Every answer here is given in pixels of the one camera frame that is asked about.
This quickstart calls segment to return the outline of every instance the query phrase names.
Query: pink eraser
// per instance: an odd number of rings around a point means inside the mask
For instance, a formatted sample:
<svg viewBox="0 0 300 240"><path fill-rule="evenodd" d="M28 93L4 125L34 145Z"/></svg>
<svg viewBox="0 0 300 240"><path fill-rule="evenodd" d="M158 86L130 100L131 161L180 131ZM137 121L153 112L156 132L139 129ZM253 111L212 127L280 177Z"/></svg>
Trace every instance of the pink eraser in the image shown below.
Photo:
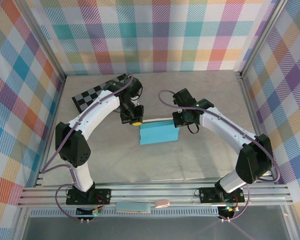
<svg viewBox="0 0 300 240"><path fill-rule="evenodd" d="M157 200L154 202L156 208L166 208L169 207L170 201L168 199Z"/></svg>

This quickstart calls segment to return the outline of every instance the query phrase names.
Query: plaid wallpaper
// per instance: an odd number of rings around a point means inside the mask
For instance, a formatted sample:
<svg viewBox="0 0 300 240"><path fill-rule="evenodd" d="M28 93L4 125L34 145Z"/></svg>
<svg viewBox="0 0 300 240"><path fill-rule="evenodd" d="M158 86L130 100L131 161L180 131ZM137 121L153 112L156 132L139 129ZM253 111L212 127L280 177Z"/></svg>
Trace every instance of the plaid wallpaper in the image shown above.
<svg viewBox="0 0 300 240"><path fill-rule="evenodd" d="M233 69L270 1L27 0L76 75Z"/></svg>
<svg viewBox="0 0 300 240"><path fill-rule="evenodd" d="M288 2L247 77L300 219L300 0Z"/></svg>
<svg viewBox="0 0 300 240"><path fill-rule="evenodd" d="M0 240L34 177L61 81L12 0L0 0Z"/></svg>
<svg viewBox="0 0 300 240"><path fill-rule="evenodd" d="M265 12L265 14L263 15L263 18L261 20L261 23L259 25L259 27L257 28L257 31L254 33L254 36L252 38L252 41L250 42L250 45L247 49L247 51L245 52L244 54L244 57L243 57L243 60L241 62L241 64L239 65L239 68L238 69L234 69L234 71L236 72L241 72L249 58L249 55L251 53L251 51L254 49L256 43L257 43L257 40L258 40L258 37L260 36L262 30L264 29L266 23L267 23L267 20L272 12L272 10L274 9L275 5L276 5L276 2L278 0L271 0L271 3L268 5L268 8Z"/></svg>

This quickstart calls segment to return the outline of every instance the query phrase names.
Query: black and white checkerboard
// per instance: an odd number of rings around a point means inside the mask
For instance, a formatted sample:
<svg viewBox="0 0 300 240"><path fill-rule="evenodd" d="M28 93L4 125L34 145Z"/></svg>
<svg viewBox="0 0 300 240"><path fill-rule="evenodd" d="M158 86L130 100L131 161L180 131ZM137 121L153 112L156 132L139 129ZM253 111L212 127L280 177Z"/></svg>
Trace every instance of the black and white checkerboard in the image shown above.
<svg viewBox="0 0 300 240"><path fill-rule="evenodd" d="M122 74L114 79L116 82L123 82L125 80L126 74ZM72 97L72 100L78 109L79 113L82 113L90 104L94 102L94 100L99 96L102 89L105 87L105 85L109 82L106 81L98 86L95 86L88 91L84 91L76 96Z"/></svg>

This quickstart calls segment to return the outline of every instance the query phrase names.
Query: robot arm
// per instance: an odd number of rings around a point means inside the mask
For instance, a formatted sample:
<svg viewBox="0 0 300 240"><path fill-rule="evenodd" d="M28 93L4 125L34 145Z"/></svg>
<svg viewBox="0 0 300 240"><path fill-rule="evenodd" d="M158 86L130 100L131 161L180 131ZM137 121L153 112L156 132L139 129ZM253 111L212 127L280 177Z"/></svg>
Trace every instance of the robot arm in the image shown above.
<svg viewBox="0 0 300 240"><path fill-rule="evenodd" d="M101 99L119 90L124 85L120 82L110 81L94 102L100 102ZM138 101L134 100L138 97L138 92L141 88L142 85L139 80L134 78L132 84L125 90L108 97L97 106L93 107L93 104L91 104L79 116L69 121L68 124L60 122L56 126L55 148L57 149L70 129L81 119L80 124L76 126L72 135L59 152L61 159L65 160L66 164L74 172L76 191L86 193L91 188L94 189L94 182L88 168L88 158L90 157L91 150L87 140L101 121L113 110L119 108L123 124L140 125L142 123L144 108L142 105L138 105Z"/></svg>
<svg viewBox="0 0 300 240"><path fill-rule="evenodd" d="M199 110L188 109L180 109L178 112L173 112L172 116L175 127L196 124L197 126L208 128L224 139L238 154L235 170L215 184L215 192L219 196L220 202L224 201L225 196L243 185L254 183L271 169L271 160L258 146L247 138L247 136L249 136L255 139L272 155L271 143L266 135L262 134L256 136L254 133L242 129L225 117L208 100L202 99L196 101L186 88L173 95L173 102L179 107L195 107L208 110L204 113Z"/></svg>

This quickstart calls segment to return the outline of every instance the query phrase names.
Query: aluminum frame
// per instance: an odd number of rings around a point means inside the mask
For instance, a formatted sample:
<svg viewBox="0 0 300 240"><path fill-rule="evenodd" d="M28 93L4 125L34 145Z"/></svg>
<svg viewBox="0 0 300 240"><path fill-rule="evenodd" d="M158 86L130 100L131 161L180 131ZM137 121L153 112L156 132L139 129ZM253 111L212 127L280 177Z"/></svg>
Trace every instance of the aluminum frame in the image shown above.
<svg viewBox="0 0 300 240"><path fill-rule="evenodd" d="M15 4L19 8L22 15L25 17L30 28L34 32L33 34L37 38L39 44L44 49L48 56L48 59L53 64L54 68L60 74L60 77L65 81L66 76L59 64L56 56L51 50L48 41L46 40L41 28L38 26L36 20L34 19L29 6L25 0L14 0ZM261 133L261 128L255 115L253 109L252 100L250 98L249 92L247 90L244 77L254 61L256 56L260 52L264 42L267 40L271 30L273 29L280 13L286 6L288 0L279 0L269 20L266 23L265 29L261 33L257 40L257 44L252 50L247 63L243 67L242 75L236 73L239 79L241 92L243 94L245 103L248 108L248 112L252 121L252 125L256 134ZM56 124L57 114L54 116L53 126ZM39 168L41 169L48 157L48 150L53 137L53 130L49 133L49 140L45 148L45 154L40 159ZM272 178L272 174L266 174L265 178ZM13 226L11 228L11 234L9 239L19 240L22 239L27 221L32 217L31 212L34 208L49 209L55 208L56 203L54 202L54 195L57 187L41 187L43 180L43 175L37 172L37 178L33 180L33 186L25 188L22 193L20 203L17 212L14 216ZM156 199L162 199L163 197L169 198L171 206L187 208L187 207L202 207L202 206L212 206L212 204L200 204L200 200L194 196L194 191L201 187L213 187L218 178L203 178L203 179L191 179L191 180L176 180L176 181L152 181L152 182L134 182L134 183L105 183L97 184L97 188L111 188L112 189L112 200L110 202L109 208L113 208L116 201L121 200L133 200L138 202L148 202L149 200L154 201ZM290 196L288 187L286 185L278 185L274 183L261 183L257 182L250 186L251 188L251 205L280 205L282 209L282 214L285 216L286 226L289 229L288 232L291 239L300 239L300 234L298 232L298 223L296 222L295 214L292 207L292 198ZM247 197L247 191L244 190L244 195ZM66 190L62 189L59 192L58 199L62 206L65 205L66 201ZM225 204L213 204L213 206L225 206Z"/></svg>
<svg viewBox="0 0 300 240"><path fill-rule="evenodd" d="M26 0L13 0L17 8L19 9L20 13L22 14L23 18L25 19L26 23L29 25L35 39L39 43L40 47L44 51L45 55L47 56L48 60L52 64L55 72L61 78L63 82L66 81L66 74L64 73L55 53L52 51L48 40L45 37L41 27L38 25L36 19L34 18L31 9L29 8Z"/></svg>
<svg viewBox="0 0 300 240"><path fill-rule="evenodd" d="M278 18L280 17L280 14L285 9L288 2L289 0L277 0L268 20L265 23L264 29L262 30L261 34L256 40L256 44L253 47L245 65L242 68L241 71L242 79L245 79L247 72L249 71L249 69L251 69L251 66L255 63L258 54L260 53L262 47L267 41L272 29L274 28Z"/></svg>

